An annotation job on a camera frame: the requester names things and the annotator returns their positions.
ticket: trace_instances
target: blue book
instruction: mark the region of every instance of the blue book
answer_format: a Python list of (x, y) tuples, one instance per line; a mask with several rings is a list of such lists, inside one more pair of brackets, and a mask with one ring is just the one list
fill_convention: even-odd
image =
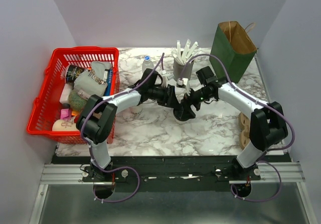
[(107, 77), (108, 86), (106, 87), (106, 91), (105, 91), (104, 96), (110, 96), (112, 75), (113, 75), (112, 69), (109, 69), (108, 70), (108, 77)]

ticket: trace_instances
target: white marble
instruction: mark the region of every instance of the white marble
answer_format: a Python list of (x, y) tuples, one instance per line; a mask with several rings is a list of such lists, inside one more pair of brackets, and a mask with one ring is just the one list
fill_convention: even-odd
[[(119, 75), (120, 91), (141, 78), (141, 65), (145, 55), (158, 62), (165, 53), (165, 70), (172, 71), (173, 58), (170, 48), (120, 48)], [(210, 49), (201, 49), (200, 53), (209, 53)], [(195, 72), (210, 65), (208, 57), (195, 60), (191, 77), (191, 87), (200, 88)], [(238, 86), (248, 93), (266, 100), (264, 87), (253, 59)], [(177, 89), (180, 100), (183, 96)], [(134, 114), (127, 109), (117, 115), (115, 138), (108, 145), (112, 156), (181, 156), (181, 155), (237, 155), (241, 152), (238, 141), (239, 111), (224, 101), (214, 101), (210, 105), (202, 104), (196, 112), (196, 118), (184, 124), (178, 124), (173, 110), (158, 106), (157, 103), (142, 105), (142, 111)], [(58, 156), (88, 156), (87, 145), (60, 144)]]

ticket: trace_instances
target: gray floor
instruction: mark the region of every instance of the gray floor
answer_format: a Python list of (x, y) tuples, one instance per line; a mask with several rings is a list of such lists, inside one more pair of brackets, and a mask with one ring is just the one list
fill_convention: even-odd
[[(275, 190), (275, 184), (256, 184), (251, 197), (268, 197)], [(265, 203), (248, 203), (229, 192), (213, 191), (141, 192), (116, 204), (93, 199), (91, 186), (50, 186), (41, 223), (308, 223), (295, 183), (283, 184), (278, 199)]]

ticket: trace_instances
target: green sponge ball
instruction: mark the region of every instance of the green sponge ball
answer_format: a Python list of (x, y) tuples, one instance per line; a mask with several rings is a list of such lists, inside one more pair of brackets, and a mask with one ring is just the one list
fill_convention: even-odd
[(68, 97), (70, 107), (77, 112), (81, 112), (85, 107), (87, 100), (81, 98), (75, 90), (72, 90)]

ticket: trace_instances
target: plastic basket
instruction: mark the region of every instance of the plastic basket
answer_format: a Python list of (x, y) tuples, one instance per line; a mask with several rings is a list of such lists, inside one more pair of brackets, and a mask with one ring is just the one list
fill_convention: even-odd
[[(32, 113), (27, 125), (30, 135), (41, 135), (64, 144), (85, 143), (79, 131), (52, 131), (52, 125), (60, 118), (62, 104), (60, 95), (65, 85), (65, 70), (70, 64), (91, 68), (92, 61), (108, 61), (113, 65), (113, 79), (111, 93), (119, 91), (117, 48), (74, 47), (58, 48), (54, 50), (49, 65), (45, 70), (45, 79), (38, 97), (34, 101)], [(112, 143), (114, 124), (107, 138)]]

